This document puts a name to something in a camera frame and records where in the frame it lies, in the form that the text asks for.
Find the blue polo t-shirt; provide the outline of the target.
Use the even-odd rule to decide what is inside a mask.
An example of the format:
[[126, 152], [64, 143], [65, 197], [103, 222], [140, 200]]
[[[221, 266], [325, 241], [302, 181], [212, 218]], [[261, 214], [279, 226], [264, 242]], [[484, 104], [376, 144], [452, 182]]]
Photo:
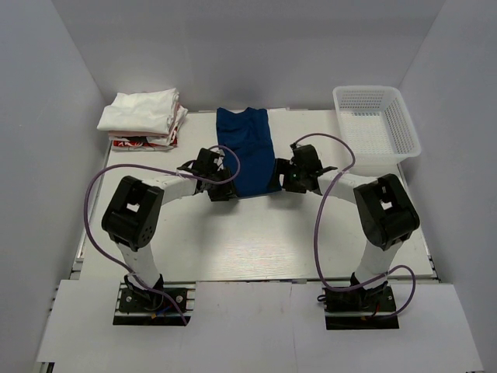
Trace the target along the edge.
[[267, 110], [249, 107], [233, 113], [218, 108], [216, 131], [218, 144], [233, 151], [226, 154], [224, 164], [238, 173], [234, 179], [238, 197], [281, 191]]

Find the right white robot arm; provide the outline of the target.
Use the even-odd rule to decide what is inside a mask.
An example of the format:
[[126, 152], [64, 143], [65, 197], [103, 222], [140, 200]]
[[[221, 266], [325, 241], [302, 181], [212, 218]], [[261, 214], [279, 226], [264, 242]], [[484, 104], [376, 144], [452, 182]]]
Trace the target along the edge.
[[[282, 188], [291, 193], [315, 193], [321, 197], [315, 220], [313, 251], [318, 277], [325, 288], [335, 293], [350, 292], [351, 302], [362, 310], [370, 309], [379, 299], [378, 288], [386, 286], [387, 277], [406, 265], [392, 267], [398, 250], [420, 226], [419, 215], [400, 179], [388, 173], [374, 178], [349, 171], [356, 157], [344, 169], [322, 165], [312, 145], [291, 145], [291, 159], [277, 159], [275, 176], [283, 178]], [[356, 206], [366, 245], [359, 266], [345, 288], [331, 286], [321, 269], [318, 243], [325, 203], [334, 197]]]

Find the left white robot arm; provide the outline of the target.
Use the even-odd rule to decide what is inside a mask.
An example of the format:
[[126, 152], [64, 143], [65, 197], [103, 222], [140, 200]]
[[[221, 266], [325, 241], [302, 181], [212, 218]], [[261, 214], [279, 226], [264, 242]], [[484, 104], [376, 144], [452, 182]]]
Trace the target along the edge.
[[212, 202], [236, 197], [235, 178], [241, 171], [239, 157], [229, 148], [215, 145], [201, 148], [196, 159], [175, 171], [138, 165], [160, 173], [160, 177], [139, 180], [125, 176], [119, 183], [102, 219], [102, 229], [119, 248], [131, 279], [132, 290], [139, 289], [137, 300], [148, 310], [164, 301], [151, 240], [163, 206], [184, 197], [207, 193]]

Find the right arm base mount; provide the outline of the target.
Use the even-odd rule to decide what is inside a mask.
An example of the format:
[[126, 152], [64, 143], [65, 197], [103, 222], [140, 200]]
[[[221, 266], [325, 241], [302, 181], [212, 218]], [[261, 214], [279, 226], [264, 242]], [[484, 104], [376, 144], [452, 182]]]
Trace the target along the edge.
[[327, 288], [317, 297], [325, 311], [327, 330], [399, 329], [394, 294], [386, 283], [375, 289], [336, 292]]

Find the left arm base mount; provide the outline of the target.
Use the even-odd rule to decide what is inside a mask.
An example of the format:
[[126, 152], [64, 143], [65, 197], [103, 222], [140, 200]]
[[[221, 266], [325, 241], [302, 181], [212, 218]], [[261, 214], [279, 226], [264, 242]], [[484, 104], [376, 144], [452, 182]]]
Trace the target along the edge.
[[165, 282], [162, 291], [178, 305], [182, 316], [168, 298], [120, 283], [113, 315], [114, 326], [186, 326], [193, 314], [196, 285]]

